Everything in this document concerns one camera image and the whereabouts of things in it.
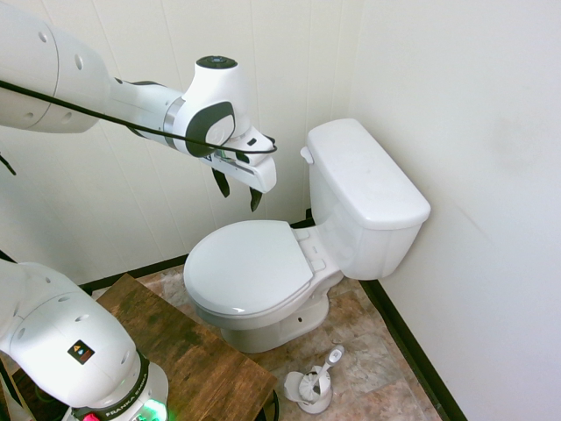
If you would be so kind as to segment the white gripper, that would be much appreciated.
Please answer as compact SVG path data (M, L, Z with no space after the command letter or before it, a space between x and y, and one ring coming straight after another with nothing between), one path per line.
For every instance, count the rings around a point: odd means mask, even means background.
M276 184L273 160L274 141L252 126L247 132L226 141L230 151L216 150L203 162L211 166L212 174L223 197L230 195L229 175L250 187L251 212L255 212L263 197Z

